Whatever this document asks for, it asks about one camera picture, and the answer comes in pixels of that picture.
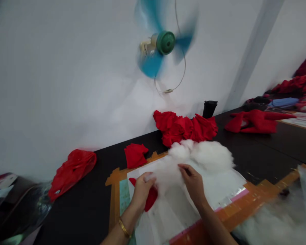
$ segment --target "gold bangle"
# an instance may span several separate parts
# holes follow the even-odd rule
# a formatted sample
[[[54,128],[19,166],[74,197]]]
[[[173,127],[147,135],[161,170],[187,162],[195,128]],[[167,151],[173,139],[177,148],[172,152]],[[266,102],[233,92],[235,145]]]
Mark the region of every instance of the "gold bangle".
[[[126,228],[124,227],[121,218],[119,217],[119,224],[121,226],[122,231],[125,233],[126,238],[132,238],[132,235],[129,235]]]

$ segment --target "fan blade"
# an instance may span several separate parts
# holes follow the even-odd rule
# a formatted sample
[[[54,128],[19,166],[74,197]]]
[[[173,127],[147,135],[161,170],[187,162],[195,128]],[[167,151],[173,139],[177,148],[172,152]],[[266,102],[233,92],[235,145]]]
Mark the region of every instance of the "fan blade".
[[[182,28],[181,33],[176,35],[176,44],[173,49],[175,64],[179,64],[187,51],[189,50],[190,45],[195,39],[196,26],[197,26],[198,11],[192,16],[189,22],[187,22]]]
[[[163,31],[161,9],[166,5],[163,0],[138,0],[135,7],[137,22],[152,33]]]
[[[139,63],[141,71],[150,78],[155,78],[163,63],[163,55],[155,50],[154,54],[147,55],[146,58],[142,59]]]

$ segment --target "blue item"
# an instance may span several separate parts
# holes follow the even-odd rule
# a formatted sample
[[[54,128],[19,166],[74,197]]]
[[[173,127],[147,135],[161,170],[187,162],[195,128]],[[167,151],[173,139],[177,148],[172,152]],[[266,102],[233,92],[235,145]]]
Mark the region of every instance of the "blue item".
[[[286,108],[286,107],[293,106],[297,104],[298,102],[299,102],[299,99],[290,97],[290,98],[272,100],[268,106]]]
[[[135,18],[148,31],[160,33],[164,30],[160,13],[166,3],[167,1],[163,0],[138,0],[135,7]]]
[[[182,27],[181,33],[176,35],[176,44],[174,47],[174,60],[178,65],[186,55],[190,44],[193,41],[196,31],[198,11],[195,12],[192,19],[189,20],[184,27]]]
[[[153,55],[147,56],[143,63],[140,63],[141,71],[150,78],[155,78],[161,68],[163,55],[155,50]]]

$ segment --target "plastic bag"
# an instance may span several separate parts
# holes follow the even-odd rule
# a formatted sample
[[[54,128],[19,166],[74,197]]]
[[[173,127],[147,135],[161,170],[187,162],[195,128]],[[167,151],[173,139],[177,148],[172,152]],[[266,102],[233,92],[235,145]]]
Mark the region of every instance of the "plastic bag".
[[[300,183],[289,195],[265,204],[236,227],[234,235],[250,245],[306,244],[306,169],[298,166]]]
[[[87,175],[96,164],[96,154],[91,151],[73,150],[68,160],[57,170],[49,190],[49,197],[53,202],[59,196],[72,188]]]

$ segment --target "table surface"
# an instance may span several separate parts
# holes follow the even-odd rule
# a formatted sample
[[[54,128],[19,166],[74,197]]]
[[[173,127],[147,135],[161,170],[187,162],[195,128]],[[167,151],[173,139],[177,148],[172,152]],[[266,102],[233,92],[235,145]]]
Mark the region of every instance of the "table surface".
[[[245,179],[258,184],[267,179],[277,183],[296,168],[306,164],[306,130],[278,123],[272,135],[231,133],[224,126],[231,120],[230,113],[217,115],[219,132],[213,139],[226,146],[233,154],[235,169]],[[97,163],[93,170],[73,188],[58,198],[45,219],[35,244],[99,244],[108,234],[111,186],[106,179],[116,168],[127,168],[124,149],[130,143],[144,144],[154,151],[168,150],[162,144],[162,134],[154,131],[143,136],[96,151]]]

